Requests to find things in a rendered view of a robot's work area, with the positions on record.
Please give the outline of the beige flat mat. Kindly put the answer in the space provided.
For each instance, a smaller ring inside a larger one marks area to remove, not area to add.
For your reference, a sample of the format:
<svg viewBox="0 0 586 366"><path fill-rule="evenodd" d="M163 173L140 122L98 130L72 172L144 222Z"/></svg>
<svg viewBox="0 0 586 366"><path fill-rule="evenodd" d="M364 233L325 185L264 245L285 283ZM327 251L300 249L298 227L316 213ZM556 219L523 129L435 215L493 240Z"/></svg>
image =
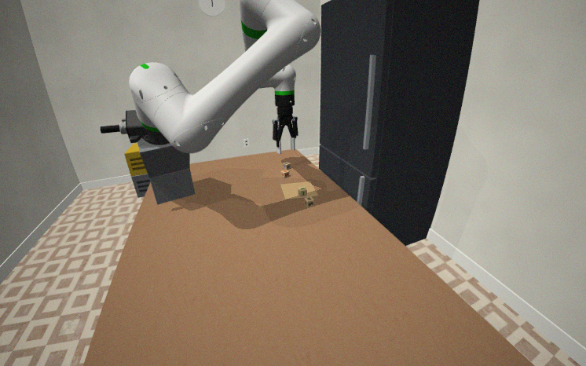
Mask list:
<svg viewBox="0 0 586 366"><path fill-rule="evenodd" d="M285 200L304 199L306 197L318 197L318 194L310 181L282 184L280 186L282 188ZM300 197L298 195L298 188L300 187L305 187L307 189L307 196Z"/></svg>

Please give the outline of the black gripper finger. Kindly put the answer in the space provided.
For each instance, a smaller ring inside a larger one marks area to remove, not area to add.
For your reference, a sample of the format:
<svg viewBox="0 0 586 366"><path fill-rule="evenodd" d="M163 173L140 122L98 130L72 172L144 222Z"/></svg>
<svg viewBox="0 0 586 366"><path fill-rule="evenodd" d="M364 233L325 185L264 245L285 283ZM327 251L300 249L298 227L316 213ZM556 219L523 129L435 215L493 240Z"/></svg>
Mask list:
<svg viewBox="0 0 586 366"><path fill-rule="evenodd" d="M295 150L295 138L296 138L296 136L298 136L297 119L298 119L298 117L293 116L292 123L291 123L291 119L288 118L289 125L287 125L289 133L291 135L291 150L293 150L293 151Z"/></svg>
<svg viewBox="0 0 586 366"><path fill-rule="evenodd" d="M280 139L281 139L286 121L287 120L284 119L283 125L281 126L279 123L279 119L273 120L273 140L277 141L277 153L279 153L279 154L281 154L281 141L280 141ZM278 123L279 123L279 128L278 128Z"/></svg>

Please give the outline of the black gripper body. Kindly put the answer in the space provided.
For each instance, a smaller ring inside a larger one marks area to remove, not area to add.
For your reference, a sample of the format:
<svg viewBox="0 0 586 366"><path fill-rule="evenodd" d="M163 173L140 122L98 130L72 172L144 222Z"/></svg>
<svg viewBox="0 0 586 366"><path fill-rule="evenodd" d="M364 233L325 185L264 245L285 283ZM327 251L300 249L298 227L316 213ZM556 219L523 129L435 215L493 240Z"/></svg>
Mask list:
<svg viewBox="0 0 586 366"><path fill-rule="evenodd" d="M279 119L280 125L283 125L284 119L287 120L286 123L285 123L285 126L286 125L289 125L288 118L291 119L291 120L293 119L293 116L290 115L290 114L293 114L293 107L292 106L290 108L279 108L279 107L277 107L277 114L278 114L278 117L277 118Z"/></svg>

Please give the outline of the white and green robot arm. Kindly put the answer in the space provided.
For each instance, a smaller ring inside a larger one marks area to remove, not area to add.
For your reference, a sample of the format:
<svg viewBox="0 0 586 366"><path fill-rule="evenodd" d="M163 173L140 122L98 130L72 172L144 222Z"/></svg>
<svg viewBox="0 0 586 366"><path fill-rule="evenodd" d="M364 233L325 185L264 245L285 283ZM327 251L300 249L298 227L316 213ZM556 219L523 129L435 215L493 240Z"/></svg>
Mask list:
<svg viewBox="0 0 586 366"><path fill-rule="evenodd" d="M101 133L196 153L258 89L273 87L277 107L294 106L296 73L289 64L318 43L318 19L295 0L240 0L240 19L245 53L220 75L191 95L165 64L142 64L129 79L136 111L126 111L119 125L101 126Z"/></svg>

